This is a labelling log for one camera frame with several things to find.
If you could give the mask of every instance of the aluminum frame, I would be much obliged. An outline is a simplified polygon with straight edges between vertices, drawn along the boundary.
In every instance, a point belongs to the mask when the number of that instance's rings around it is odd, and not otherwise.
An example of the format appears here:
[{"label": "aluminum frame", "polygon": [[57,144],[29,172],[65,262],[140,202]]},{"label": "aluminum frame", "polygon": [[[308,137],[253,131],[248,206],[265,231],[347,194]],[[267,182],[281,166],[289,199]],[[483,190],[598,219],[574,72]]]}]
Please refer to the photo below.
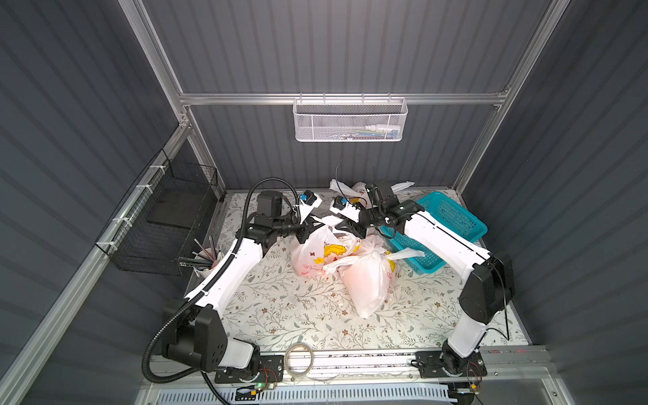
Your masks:
[{"label": "aluminum frame", "polygon": [[540,53],[547,44],[549,37],[556,28],[556,25],[558,25],[558,21],[560,21],[569,3],[570,0],[552,0],[549,4],[547,11],[540,20],[540,25],[533,33],[533,37],[522,55],[522,59],[520,59],[520,62],[513,72],[513,76],[507,86],[508,91],[506,94],[506,100],[501,106],[496,107],[489,117],[486,125],[481,131],[479,139],[475,143],[466,163],[463,165],[463,168],[454,183],[454,188],[458,193],[461,194],[466,189],[470,178],[473,173],[475,173],[477,166],[486,153],[486,149],[488,149],[491,141],[495,137],[495,133],[500,129],[506,115],[511,110],[513,102],[520,93],[524,82],[527,77],[529,77],[529,73],[540,57]]},{"label": "aluminum frame", "polygon": [[179,96],[184,106],[208,105],[292,105],[295,100],[304,103],[380,103],[386,104],[391,98],[405,98],[408,104],[485,104],[499,106],[506,100],[506,92],[499,93],[182,93]]},{"label": "aluminum frame", "polygon": [[[160,151],[151,162],[137,185],[145,186],[150,183],[155,173],[160,170],[159,167],[167,160],[167,156],[174,157],[178,153],[189,132],[190,128],[186,122],[176,128],[163,151]],[[133,188],[131,195],[117,212],[117,218],[124,218],[128,214],[142,192],[145,192],[145,187]],[[106,228],[100,240],[110,240],[119,227],[119,222],[113,221]],[[0,380],[0,404],[17,405],[23,400],[109,262],[108,256],[97,246],[93,246],[75,275],[67,283],[61,295]]]},{"label": "aluminum frame", "polygon": [[144,3],[142,0],[119,0],[119,5],[124,11],[131,28],[133,28],[135,37],[137,37],[137,41],[142,47],[142,50],[144,50],[146,59],[167,96],[167,100],[176,114],[178,122],[189,120],[191,126],[194,128],[188,140],[198,162],[203,166],[212,166],[216,169],[216,173],[218,174],[218,197],[220,197],[225,194],[225,182],[220,175],[220,170],[216,166],[216,161],[209,151],[205,137],[198,127],[191,108],[184,106],[180,102],[179,95],[182,93],[182,87],[173,71],[164,47],[157,36],[157,32],[153,27]]},{"label": "aluminum frame", "polygon": [[[346,350],[346,351],[314,351],[315,360],[309,378],[292,380],[284,374],[280,386],[313,386],[338,384],[389,384],[398,382],[432,382],[444,384],[449,382],[465,382],[465,377],[444,376],[441,378],[421,378],[416,368],[410,365],[417,351],[440,351],[440,348],[429,349],[378,349],[378,350]],[[262,354],[285,354],[270,352]],[[492,346],[482,347],[481,355],[489,375],[487,380],[547,380],[545,387],[557,394],[556,405],[573,405],[569,397],[565,397],[561,388],[561,379],[556,366],[551,361],[545,346]],[[290,357],[290,367],[302,371],[310,362],[307,352],[293,352]],[[167,360],[162,356],[154,356],[151,370],[156,374],[177,373],[186,366]],[[218,387],[243,386],[239,384],[218,384]],[[192,374],[168,384],[151,384],[143,380],[136,404],[154,404],[162,389],[204,388],[205,382],[200,374]]]}]

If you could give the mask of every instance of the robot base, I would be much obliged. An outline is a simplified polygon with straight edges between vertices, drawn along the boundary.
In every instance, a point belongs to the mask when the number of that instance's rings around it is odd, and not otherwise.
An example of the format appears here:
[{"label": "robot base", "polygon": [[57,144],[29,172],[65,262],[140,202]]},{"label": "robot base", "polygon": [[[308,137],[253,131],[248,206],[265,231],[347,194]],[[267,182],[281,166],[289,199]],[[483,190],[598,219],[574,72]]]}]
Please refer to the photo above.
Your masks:
[{"label": "robot base", "polygon": [[469,374],[470,377],[474,378],[475,375],[477,377],[483,377],[488,375],[488,372],[486,370],[486,366],[484,365],[484,361],[481,358],[481,353],[472,353],[472,355],[465,359],[467,361],[464,362],[464,366],[461,367],[458,370],[449,370],[449,372],[446,370],[446,364],[443,361],[442,358],[442,351],[440,350],[435,350],[435,351],[420,351],[416,352],[416,360],[412,360],[412,365],[419,369],[419,373],[421,374],[421,378],[443,378],[446,376],[465,376],[468,378],[469,376],[466,374],[467,372],[467,366],[468,364],[472,363],[470,365],[470,370]]},{"label": "robot base", "polygon": [[268,383],[280,382],[283,380],[283,356],[261,356],[259,355],[259,373],[254,376],[250,375],[249,369],[218,369],[216,370],[216,377],[214,382],[216,384],[236,384],[236,383],[258,383],[266,382],[266,373],[263,368],[268,371]]}]

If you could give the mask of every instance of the pink plastic bag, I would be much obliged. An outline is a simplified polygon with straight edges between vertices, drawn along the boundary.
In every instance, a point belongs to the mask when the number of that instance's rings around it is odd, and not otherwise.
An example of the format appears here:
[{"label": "pink plastic bag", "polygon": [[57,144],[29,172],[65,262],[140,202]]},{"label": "pink plastic bag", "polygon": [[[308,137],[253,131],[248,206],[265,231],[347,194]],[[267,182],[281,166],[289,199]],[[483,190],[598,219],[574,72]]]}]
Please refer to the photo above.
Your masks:
[{"label": "pink plastic bag", "polygon": [[416,256],[425,256],[425,253],[406,248],[388,254],[383,239],[378,235],[369,235],[360,241],[357,252],[327,264],[323,271],[331,273],[337,269],[342,273],[342,281],[358,315],[366,319],[387,298],[395,269],[393,260]]},{"label": "pink plastic bag", "polygon": [[291,243],[292,266],[297,275],[305,277],[328,274],[323,270],[325,264],[350,255],[360,244],[360,239],[352,233],[335,229],[342,218],[332,215],[313,218],[324,226],[313,231],[303,244],[299,244],[297,238],[293,238]]}]

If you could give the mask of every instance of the robotic arm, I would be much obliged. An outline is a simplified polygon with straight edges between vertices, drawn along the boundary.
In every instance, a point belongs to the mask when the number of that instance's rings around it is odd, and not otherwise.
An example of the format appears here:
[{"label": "robotic arm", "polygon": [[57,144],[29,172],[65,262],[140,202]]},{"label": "robotic arm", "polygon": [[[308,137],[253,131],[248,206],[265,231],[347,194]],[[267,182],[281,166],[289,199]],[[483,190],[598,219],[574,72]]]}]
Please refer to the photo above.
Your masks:
[{"label": "robotic arm", "polygon": [[[283,195],[278,191],[262,191],[257,198],[257,212],[252,214],[254,223],[246,224],[238,250],[235,252],[238,240],[234,240],[225,254],[225,258],[233,256],[233,260],[229,263],[228,260],[221,260],[185,299],[169,302],[164,310],[165,321],[173,319],[187,301],[191,302],[202,293],[184,316],[176,317],[168,327],[163,328],[160,340],[165,358],[205,372],[214,371],[217,367],[235,367],[249,375],[258,373],[259,346],[228,338],[219,314],[223,313],[245,276],[260,262],[278,237],[295,235],[303,243],[311,232],[322,226],[310,216],[310,212],[321,204],[319,195],[305,191],[299,196],[298,205],[284,216],[281,215],[283,200]],[[298,224],[295,224],[292,215],[296,212],[301,218]]]},{"label": "robotic arm", "polygon": [[464,280],[459,297],[463,309],[454,332],[442,347],[441,366],[449,375],[460,375],[483,338],[493,316],[515,293],[511,260],[475,246],[437,221],[412,200],[400,203],[388,183],[367,186],[376,206],[365,209],[339,196],[330,210],[347,217],[338,228],[360,238],[368,227],[387,226],[420,242],[445,260]]}]

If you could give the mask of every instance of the black cable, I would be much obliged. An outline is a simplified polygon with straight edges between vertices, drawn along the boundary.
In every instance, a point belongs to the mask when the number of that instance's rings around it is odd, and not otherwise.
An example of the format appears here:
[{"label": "black cable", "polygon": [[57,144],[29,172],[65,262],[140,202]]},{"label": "black cable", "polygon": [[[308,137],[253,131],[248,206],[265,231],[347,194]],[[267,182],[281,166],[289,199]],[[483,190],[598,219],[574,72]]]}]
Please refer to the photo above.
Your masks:
[{"label": "black cable", "polygon": [[200,373],[203,375],[205,383],[207,384],[207,387],[209,387],[209,391],[211,391],[211,393],[214,394],[214,396],[218,398],[218,400],[224,405],[230,405],[230,403],[216,390],[216,387],[214,387],[214,384],[212,384],[211,380],[209,379],[209,375],[204,371],[201,371]]},{"label": "black cable", "polygon": [[481,401],[481,399],[477,396],[477,394],[475,394],[475,391],[472,391],[472,394],[475,396],[475,399],[476,399],[477,401],[479,401],[479,403],[480,403],[481,405],[484,405],[484,403],[483,403],[483,402]]},{"label": "black cable", "polygon": [[342,194],[342,196],[343,196],[344,198],[346,198],[347,201],[349,201],[349,202],[350,202],[350,199],[349,199],[349,198],[344,194],[344,192],[342,191],[342,188],[340,188],[340,182],[338,181],[338,168],[340,167],[340,163],[342,163],[342,161],[343,161],[344,159],[346,159],[347,157],[351,157],[351,156],[360,156],[360,157],[364,157],[365,159],[367,159],[367,160],[371,163],[371,167],[373,168],[373,183],[374,183],[374,185],[376,184],[376,166],[373,164],[373,160],[369,159],[368,157],[366,157],[366,156],[364,156],[364,155],[358,155],[358,154],[353,154],[353,155],[346,155],[346,156],[344,156],[343,158],[341,158],[341,159],[338,161],[338,164],[335,166],[335,182],[336,182],[337,185],[338,185],[338,191],[340,192],[340,194]]},{"label": "black cable", "polygon": [[190,367],[188,369],[185,369],[173,375],[168,375],[168,376],[156,375],[155,373],[153,373],[153,371],[151,371],[151,357],[153,357],[153,349],[155,348],[157,341],[160,339],[160,337],[162,337],[162,333],[164,333],[164,331],[169,327],[169,325],[171,325],[181,316],[186,315],[191,309],[191,306],[197,303],[205,295],[205,291],[209,291],[209,289],[212,288],[214,284],[216,284],[218,279],[221,278],[221,276],[223,276],[223,273],[225,273],[225,270],[227,270],[229,265],[234,261],[234,258],[236,257],[236,253],[238,252],[241,243],[243,243],[243,235],[245,235],[245,230],[247,228],[248,209],[249,209],[249,202],[252,199],[252,193],[261,183],[264,183],[265,181],[280,181],[285,185],[287,185],[288,188],[290,188],[292,194],[295,196],[294,210],[296,211],[295,215],[296,215],[297,223],[300,223],[301,214],[299,213],[299,209],[297,208],[299,206],[299,196],[297,195],[297,191],[295,191],[295,189],[287,181],[276,177],[266,178],[260,180],[257,184],[254,185],[254,187],[252,187],[249,190],[248,196],[246,197],[245,200],[245,205],[243,206],[243,214],[241,216],[241,228],[237,235],[237,243],[234,245],[234,248],[232,249],[232,253],[227,257],[227,259],[223,263],[223,266],[218,270],[216,275],[205,285],[203,290],[198,292],[198,294],[196,294],[192,299],[182,304],[182,306],[176,311],[176,313],[171,315],[168,321],[164,325],[162,325],[160,330],[153,336],[150,342],[148,342],[148,345],[144,350],[144,355],[142,355],[142,364],[141,364],[142,375],[144,375],[144,378],[146,378],[148,381],[151,381],[155,384],[166,384],[167,382],[173,382],[179,380],[185,376],[188,376],[200,370],[197,368]]},{"label": "black cable", "polygon": [[502,275],[500,274],[500,272],[497,271],[495,266],[493,266],[492,263],[490,263],[490,262],[488,262],[488,263],[489,263],[489,266],[491,266],[492,269],[495,271],[495,274],[497,275],[497,277],[500,278],[500,283],[502,284],[502,299],[504,300],[504,323],[506,324],[506,336],[504,336],[504,333],[501,330],[496,329],[496,328],[488,328],[488,329],[486,329],[486,331],[488,332],[489,330],[495,330],[497,333],[501,334],[504,338],[506,338],[507,341],[510,341],[511,340],[511,331],[509,330],[509,316],[508,316],[508,313],[506,311],[506,288],[504,286],[504,279],[502,278]]}]

